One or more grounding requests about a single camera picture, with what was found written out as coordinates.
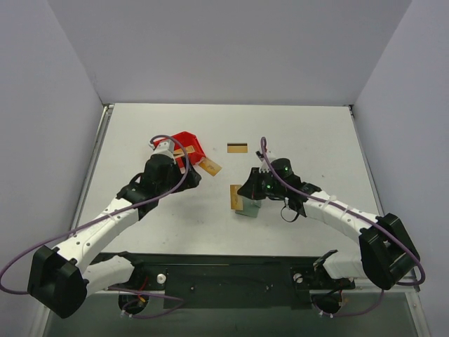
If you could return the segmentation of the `gold VIP card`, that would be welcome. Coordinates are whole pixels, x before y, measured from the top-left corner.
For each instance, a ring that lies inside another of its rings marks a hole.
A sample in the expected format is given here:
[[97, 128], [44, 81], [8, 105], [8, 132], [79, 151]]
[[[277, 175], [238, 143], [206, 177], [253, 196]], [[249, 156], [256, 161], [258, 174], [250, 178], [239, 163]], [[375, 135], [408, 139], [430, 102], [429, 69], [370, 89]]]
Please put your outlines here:
[[203, 158], [203, 160], [199, 163], [199, 167], [213, 177], [215, 177], [222, 170], [221, 165], [207, 157]]
[[230, 205], [231, 209], [235, 211], [243, 210], [243, 200], [242, 197], [238, 194], [238, 190], [241, 188], [241, 185], [230, 185]]

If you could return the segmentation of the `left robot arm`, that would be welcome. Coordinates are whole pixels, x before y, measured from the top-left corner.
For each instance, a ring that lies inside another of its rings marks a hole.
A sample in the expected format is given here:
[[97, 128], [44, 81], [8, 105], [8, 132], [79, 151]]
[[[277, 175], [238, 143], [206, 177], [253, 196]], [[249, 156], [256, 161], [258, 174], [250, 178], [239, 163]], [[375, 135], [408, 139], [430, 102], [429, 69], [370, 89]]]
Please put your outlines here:
[[27, 291], [61, 318], [73, 315], [94, 293], [117, 284], [136, 289], [144, 271], [123, 254], [95, 263], [98, 254], [124, 230], [159, 204], [161, 195], [199, 186], [201, 175], [190, 165], [182, 173], [174, 159], [153, 154], [142, 173], [124, 186], [92, 225], [79, 227], [54, 248], [34, 253]]

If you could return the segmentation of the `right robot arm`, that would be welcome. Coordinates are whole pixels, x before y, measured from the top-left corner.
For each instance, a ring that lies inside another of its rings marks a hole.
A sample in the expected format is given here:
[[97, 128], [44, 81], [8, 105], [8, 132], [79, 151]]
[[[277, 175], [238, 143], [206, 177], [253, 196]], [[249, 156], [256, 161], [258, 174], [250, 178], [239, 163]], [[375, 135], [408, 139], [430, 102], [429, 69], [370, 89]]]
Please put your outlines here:
[[[302, 181], [293, 173], [289, 159], [253, 167], [237, 193], [251, 200], [282, 201], [297, 216], [317, 220], [358, 244], [358, 253], [330, 251], [315, 262], [313, 277], [319, 286], [329, 287], [338, 279], [366, 278], [389, 290], [395, 285], [417, 286], [426, 279], [419, 253], [399, 217], [366, 213], [338, 201], [320, 187]], [[414, 268], [420, 278], [404, 281]]]

